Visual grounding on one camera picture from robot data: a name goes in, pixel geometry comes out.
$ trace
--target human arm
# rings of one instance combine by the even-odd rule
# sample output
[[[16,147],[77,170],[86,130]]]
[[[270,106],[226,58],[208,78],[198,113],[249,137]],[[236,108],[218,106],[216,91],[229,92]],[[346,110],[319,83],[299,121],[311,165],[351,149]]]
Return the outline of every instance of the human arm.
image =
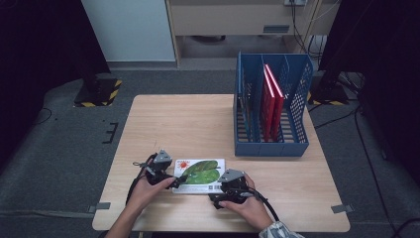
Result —
[[[139,179],[133,193],[111,229],[105,237],[127,238],[133,229],[137,217],[142,213],[152,199],[163,189],[168,187],[175,178],[167,178],[155,185],[151,185],[145,177]]]
[[[245,180],[249,188],[255,190],[254,181],[245,174]],[[273,222],[268,215],[263,202],[250,196],[244,203],[238,204],[232,201],[220,201],[219,205],[237,212],[254,228],[260,231],[260,238],[301,238],[303,236],[291,232],[280,221]]]

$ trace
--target blue plastic basket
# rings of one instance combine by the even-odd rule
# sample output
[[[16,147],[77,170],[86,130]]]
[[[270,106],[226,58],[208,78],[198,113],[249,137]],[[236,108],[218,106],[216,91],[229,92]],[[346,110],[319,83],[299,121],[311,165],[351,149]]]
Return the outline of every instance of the blue plastic basket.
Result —
[[[276,142],[264,142],[260,122],[263,65],[267,63],[285,95]],[[313,66],[302,54],[238,55],[234,99],[235,156],[300,157],[309,146],[303,111]]]

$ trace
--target wall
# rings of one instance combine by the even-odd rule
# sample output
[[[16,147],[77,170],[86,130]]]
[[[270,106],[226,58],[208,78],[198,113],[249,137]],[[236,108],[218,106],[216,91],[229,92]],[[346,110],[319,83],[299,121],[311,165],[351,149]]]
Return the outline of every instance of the wall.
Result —
[[[82,0],[107,61],[175,61],[164,0]]]

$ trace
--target wooden table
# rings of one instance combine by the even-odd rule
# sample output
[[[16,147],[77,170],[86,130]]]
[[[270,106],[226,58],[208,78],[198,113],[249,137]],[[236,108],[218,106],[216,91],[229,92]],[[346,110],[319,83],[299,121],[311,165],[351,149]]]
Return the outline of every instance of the wooden table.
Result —
[[[97,210],[96,230],[109,229],[125,206],[130,184],[139,172],[133,162],[165,149],[178,159],[226,159],[226,168],[245,171],[268,198],[278,217],[298,232],[346,232],[331,172],[308,112],[304,112],[309,147],[301,158],[237,158],[234,156],[233,95],[140,95],[130,115]],[[167,172],[173,175],[173,165]],[[217,210],[207,195],[161,192],[137,220],[134,230],[187,232],[256,232],[239,215]]]

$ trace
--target gray carpet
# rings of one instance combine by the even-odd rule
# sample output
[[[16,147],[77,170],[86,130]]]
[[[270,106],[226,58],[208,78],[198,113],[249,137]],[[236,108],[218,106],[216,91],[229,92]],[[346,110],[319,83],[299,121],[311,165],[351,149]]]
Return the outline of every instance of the gray carpet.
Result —
[[[53,89],[27,138],[0,177],[0,237],[97,237],[92,218],[20,215],[17,210],[51,210],[85,215],[105,184],[134,97],[138,94],[233,93],[233,70],[114,71],[123,80],[111,106],[76,108],[72,101],[82,81]],[[321,106],[311,112],[314,125],[348,114],[345,106]],[[396,227],[420,217],[420,187],[398,162],[385,161],[366,119],[358,115],[367,151],[391,222]],[[111,144],[106,131],[118,123]],[[343,234],[304,233],[305,237],[391,237],[354,116],[317,129],[339,194],[355,211]],[[420,226],[407,226],[400,237],[420,237]]]

